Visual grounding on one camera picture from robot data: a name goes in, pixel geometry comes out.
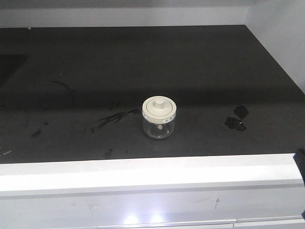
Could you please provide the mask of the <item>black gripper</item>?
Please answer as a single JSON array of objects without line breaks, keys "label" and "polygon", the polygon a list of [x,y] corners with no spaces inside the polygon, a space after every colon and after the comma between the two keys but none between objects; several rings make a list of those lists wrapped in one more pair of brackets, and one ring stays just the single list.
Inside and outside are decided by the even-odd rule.
[{"label": "black gripper", "polygon": [[298,167],[298,170],[301,174],[303,183],[305,182],[305,150],[304,149],[298,149],[294,156],[293,159]]}]

